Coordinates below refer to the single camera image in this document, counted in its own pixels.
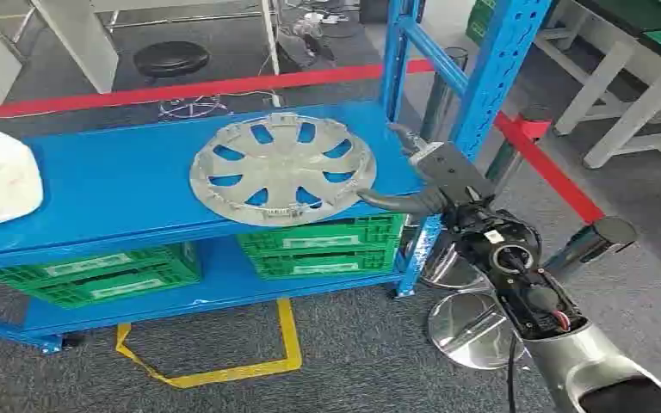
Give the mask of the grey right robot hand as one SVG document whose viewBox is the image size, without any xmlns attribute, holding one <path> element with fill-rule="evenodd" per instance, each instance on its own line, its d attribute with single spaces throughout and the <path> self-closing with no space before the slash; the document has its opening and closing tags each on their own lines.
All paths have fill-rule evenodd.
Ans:
<svg viewBox="0 0 661 413">
<path fill-rule="evenodd" d="M 422 216 L 454 211 L 468 205 L 487 206 L 494 186 L 470 160 L 449 142 L 427 142 L 407 126 L 390 123 L 409 164 L 425 181 L 422 190 L 408 195 L 385 195 L 359 189 L 359 198 L 373 207 Z"/>
</svg>

